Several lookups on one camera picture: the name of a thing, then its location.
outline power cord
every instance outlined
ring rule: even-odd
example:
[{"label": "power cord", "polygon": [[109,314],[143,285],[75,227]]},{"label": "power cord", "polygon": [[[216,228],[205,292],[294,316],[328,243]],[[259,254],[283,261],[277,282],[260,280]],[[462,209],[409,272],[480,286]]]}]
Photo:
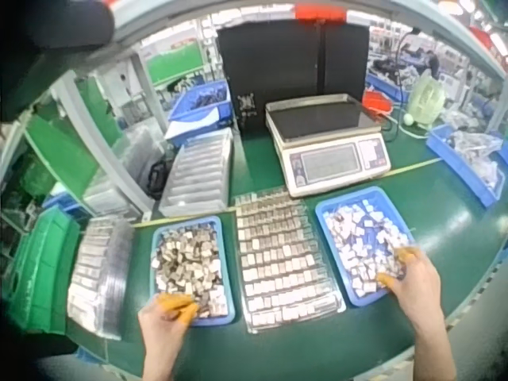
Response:
[{"label": "power cord", "polygon": [[394,118],[389,117],[388,115],[385,115],[385,114],[379,114],[378,117],[380,117],[390,123],[389,127],[385,127],[385,126],[381,127],[382,132],[384,132],[384,133],[390,132],[394,128],[394,126],[396,126],[394,123],[397,123],[397,121]]},{"label": "power cord", "polygon": [[[402,47],[402,43],[404,42],[404,40],[411,34],[417,36],[418,34],[420,34],[421,30],[419,28],[413,28],[410,32],[407,32],[406,34],[404,34],[402,36],[402,38],[400,39],[400,41],[398,42],[398,47],[397,47],[397,53],[395,54],[395,66],[397,67],[397,74],[398,74],[398,88],[400,90],[400,97],[401,97],[401,103],[400,103],[400,112],[398,113],[398,118],[397,118],[397,124],[395,125],[395,134],[394,136],[390,139],[390,140],[387,140],[385,139],[384,141],[386,143],[390,143],[392,141],[394,141],[395,139],[397,139],[397,136],[398,136],[398,130],[399,129],[402,129],[402,126],[401,126],[401,116],[402,116],[402,111],[404,109],[404,103],[405,103],[405,99],[404,99],[404,96],[403,96],[403,92],[402,92],[402,81],[400,79],[400,67],[398,65],[398,60],[399,60],[399,56],[400,56],[400,49]],[[386,117],[386,119],[388,121],[391,121],[393,123],[393,118],[390,118],[390,117]]]}]

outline green crate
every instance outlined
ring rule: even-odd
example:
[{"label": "green crate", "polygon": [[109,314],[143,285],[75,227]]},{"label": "green crate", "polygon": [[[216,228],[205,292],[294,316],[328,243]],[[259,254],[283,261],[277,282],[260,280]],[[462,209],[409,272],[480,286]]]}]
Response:
[{"label": "green crate", "polygon": [[34,198],[46,197],[55,186],[56,180],[36,156],[30,156],[30,159],[31,162],[21,177],[21,186]]},{"label": "green crate", "polygon": [[67,289],[79,224],[58,206],[44,211],[24,236],[4,283],[8,314],[24,331],[65,334]]}]

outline hand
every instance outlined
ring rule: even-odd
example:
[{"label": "hand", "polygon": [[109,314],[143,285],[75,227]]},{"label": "hand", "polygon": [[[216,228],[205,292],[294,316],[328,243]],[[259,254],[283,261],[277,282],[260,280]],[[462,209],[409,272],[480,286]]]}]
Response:
[{"label": "hand", "polygon": [[188,295],[158,294],[137,315],[143,334],[144,381],[168,381],[183,336],[198,311]]},{"label": "hand", "polygon": [[406,277],[398,280],[379,273],[377,280],[393,291],[417,334],[443,329],[441,280],[436,268],[419,248],[396,248],[395,255],[406,265]]}]

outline blue plastic tray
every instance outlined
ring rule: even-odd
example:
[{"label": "blue plastic tray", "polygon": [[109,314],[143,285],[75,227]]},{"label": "blue plastic tray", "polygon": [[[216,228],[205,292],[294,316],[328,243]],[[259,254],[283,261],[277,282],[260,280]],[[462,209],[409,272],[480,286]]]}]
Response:
[{"label": "blue plastic tray", "polygon": [[365,79],[365,82],[371,84],[376,90],[382,91],[384,94],[390,97],[390,99],[396,102],[401,102],[402,97],[404,97],[403,98],[404,102],[407,102],[410,98],[409,91],[403,90],[401,94],[398,86],[388,83],[387,81],[382,80],[380,77],[372,73],[367,73],[367,78]]},{"label": "blue plastic tray", "polygon": [[81,360],[87,364],[104,364],[104,361],[100,360],[98,357],[95,357],[83,347],[78,347],[78,350],[74,353],[74,356],[76,359]]},{"label": "blue plastic tray", "polygon": [[89,214],[74,198],[67,192],[58,193],[54,196],[47,197],[42,203],[43,209],[49,209],[57,205],[60,210],[71,215],[75,220],[88,217]]},{"label": "blue plastic tray", "polygon": [[412,56],[407,55],[407,56],[400,57],[400,60],[407,65],[412,65],[415,67],[424,67],[425,66],[425,59],[423,59],[423,58],[414,58]]},{"label": "blue plastic tray", "polygon": [[[196,103],[200,94],[206,94],[219,89],[226,90],[226,99],[222,102],[212,103],[208,106],[191,110]],[[171,111],[169,121],[200,121],[206,117],[211,110],[218,108],[219,124],[225,124],[233,119],[233,106],[231,103],[231,94],[229,93],[228,83],[225,80],[206,83],[204,85],[195,86],[184,93],[175,107]]]},{"label": "blue plastic tray", "polygon": [[505,163],[508,164],[508,140],[505,140],[505,142],[501,146],[501,150],[498,151],[498,154],[502,157],[503,160],[505,160]]},{"label": "blue plastic tray", "polygon": [[[212,224],[217,232],[217,246],[219,248],[219,259],[221,260],[221,274],[222,274],[222,284],[224,285],[225,297],[228,301],[228,315],[221,317],[208,317],[205,319],[195,319],[192,323],[193,326],[212,326],[212,325],[225,325],[229,324],[235,318],[235,306],[233,305],[233,296],[231,295],[231,283],[229,282],[229,274],[228,267],[225,260],[225,249],[224,249],[224,239],[222,238],[222,223],[219,217],[204,217],[199,218],[197,220],[190,220],[181,222],[179,224],[166,225],[162,228],[158,228],[153,233],[152,238],[152,256],[150,258],[150,262],[152,262],[153,257],[156,253],[156,248],[159,245],[159,242],[162,237],[162,232],[166,230],[175,230],[179,228],[186,228],[189,226],[195,226],[198,224]],[[155,271],[150,268],[150,295],[151,297],[156,293],[156,279],[155,279]]]},{"label": "blue plastic tray", "polygon": [[193,129],[191,131],[187,131],[186,133],[180,133],[179,135],[172,137],[169,140],[176,148],[179,148],[183,146],[192,137],[197,137],[199,135],[202,135],[203,133],[212,133],[213,131],[216,131],[219,128],[220,127],[218,123],[213,123],[212,125],[206,125],[204,127],[201,127],[200,129]]},{"label": "blue plastic tray", "polygon": [[471,188],[485,207],[491,206],[501,198],[505,176],[498,168],[498,183],[494,190],[489,188],[483,180],[472,170],[469,164],[450,147],[446,140],[452,134],[449,125],[440,125],[429,132],[427,147],[432,149],[453,171]]},{"label": "blue plastic tray", "polygon": [[[366,306],[367,304],[375,302],[376,300],[384,296],[387,293],[387,290],[380,290],[375,292],[374,294],[363,296],[362,298],[358,298],[356,296],[356,293],[352,288],[351,276],[342,265],[342,260],[339,257],[339,251],[335,246],[335,241],[333,240],[332,234],[330,233],[328,226],[326,225],[323,214],[326,212],[333,213],[341,206],[351,206],[353,204],[358,204],[364,209],[364,205],[362,204],[363,200],[368,200],[369,204],[374,206],[375,211],[383,212],[385,217],[390,218],[391,221],[394,223],[394,225],[396,225],[402,233],[405,233],[407,235],[410,242],[414,242],[413,235],[411,234],[409,228],[407,227],[406,223],[404,222],[398,211],[395,209],[394,204],[391,203],[387,194],[384,193],[384,191],[379,187],[369,187],[363,190],[358,190],[357,192],[331,198],[330,200],[326,200],[317,204],[316,206],[317,219],[319,220],[319,224],[321,225],[321,228],[325,233],[326,241],[328,242],[328,246],[332,251],[333,258],[335,259],[335,263],[337,264],[337,267],[341,274],[342,282],[344,282],[344,286],[346,292],[348,293],[349,300],[353,305],[358,307]],[[369,232],[369,234],[366,234],[365,237],[367,241],[371,242],[371,244],[374,245],[373,250],[376,250],[377,245],[375,241],[376,233],[374,232],[374,230],[370,231],[370,229],[368,231],[366,230],[366,233],[367,232]]]}]

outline factory floor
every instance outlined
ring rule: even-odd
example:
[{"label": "factory floor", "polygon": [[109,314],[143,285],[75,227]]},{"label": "factory floor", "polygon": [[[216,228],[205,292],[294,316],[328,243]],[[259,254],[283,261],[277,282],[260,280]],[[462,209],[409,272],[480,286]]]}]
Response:
[{"label": "factory floor", "polygon": [[[499,372],[505,367],[508,371],[508,303],[505,303],[508,290],[507,262],[505,260],[479,301],[449,332],[457,379],[461,381],[502,379]],[[112,368],[106,371],[98,365],[86,364],[73,355],[49,357],[41,360],[40,366],[55,381],[138,379],[117,373]],[[412,365],[408,365],[389,378],[379,380],[410,380],[412,371]]]}]

